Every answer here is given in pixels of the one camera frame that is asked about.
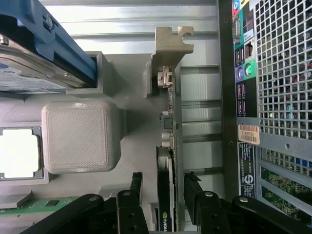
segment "green circuit board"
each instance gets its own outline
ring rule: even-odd
[[[0,215],[22,215],[37,212],[55,212],[78,197],[30,199],[18,208],[0,210]]]
[[[304,201],[309,205],[312,205],[312,190],[310,188],[298,184],[290,179],[284,178],[281,175],[273,173],[264,168],[262,168],[261,170],[261,177],[267,182],[273,184],[274,186],[293,195],[294,197]],[[311,227],[312,219],[310,215],[299,210],[294,205],[280,198],[265,187],[262,187],[262,196],[290,217],[299,220],[307,226]]]

